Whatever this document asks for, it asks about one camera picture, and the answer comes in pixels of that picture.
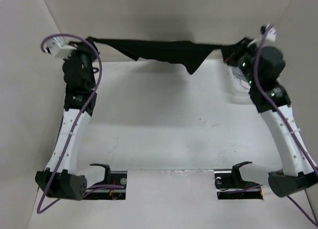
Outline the black tank top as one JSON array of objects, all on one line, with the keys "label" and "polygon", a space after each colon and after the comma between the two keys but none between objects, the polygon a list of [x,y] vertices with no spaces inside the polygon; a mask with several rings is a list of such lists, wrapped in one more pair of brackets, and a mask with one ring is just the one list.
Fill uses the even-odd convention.
[{"label": "black tank top", "polygon": [[86,40],[90,43],[108,45],[134,61],[142,58],[170,64],[181,64],[191,75],[198,70],[214,50],[220,50],[223,58],[226,59],[248,42],[247,38],[231,45],[203,44],[191,41],[98,39],[94,37],[87,37]]}]

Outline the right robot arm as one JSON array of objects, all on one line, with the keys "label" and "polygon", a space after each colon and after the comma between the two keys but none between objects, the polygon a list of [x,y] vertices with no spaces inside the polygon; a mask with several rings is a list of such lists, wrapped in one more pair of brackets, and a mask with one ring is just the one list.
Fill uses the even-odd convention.
[{"label": "right robot arm", "polygon": [[224,63],[237,67],[247,80],[250,99],[271,133],[282,164],[279,170],[250,161],[236,164],[231,183],[242,187],[248,181],[257,182],[269,186],[280,198],[317,184],[318,166],[303,143],[287,91],[278,81],[285,67],[283,53],[247,38],[221,51]]}]

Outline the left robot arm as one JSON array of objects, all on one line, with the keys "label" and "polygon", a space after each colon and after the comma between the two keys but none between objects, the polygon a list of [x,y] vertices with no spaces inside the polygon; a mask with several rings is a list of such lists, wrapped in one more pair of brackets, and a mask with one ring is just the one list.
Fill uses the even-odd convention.
[{"label": "left robot arm", "polygon": [[84,130],[96,104],[100,79],[93,67],[99,53],[96,46],[85,40],[81,43],[60,43],[56,37],[47,42],[47,51],[64,60],[66,83],[63,119],[53,154],[35,175],[35,182],[44,196],[80,201],[87,189],[87,176],[77,174],[77,156]]}]

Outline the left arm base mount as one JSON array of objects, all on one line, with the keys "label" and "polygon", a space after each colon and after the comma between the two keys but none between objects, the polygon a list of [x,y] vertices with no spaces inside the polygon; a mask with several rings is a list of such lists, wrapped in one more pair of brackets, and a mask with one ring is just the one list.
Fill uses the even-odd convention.
[{"label": "left arm base mount", "polygon": [[108,164],[92,163],[88,168],[84,200],[125,200],[127,171],[113,171]]}]

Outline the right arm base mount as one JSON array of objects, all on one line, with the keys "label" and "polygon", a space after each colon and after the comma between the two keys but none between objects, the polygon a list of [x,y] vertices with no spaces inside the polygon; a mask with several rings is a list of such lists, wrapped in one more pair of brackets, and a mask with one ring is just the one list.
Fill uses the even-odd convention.
[{"label": "right arm base mount", "polygon": [[219,200],[263,200],[261,185],[253,181],[245,181],[239,169],[251,161],[244,161],[232,166],[231,169],[214,170],[215,187]]}]

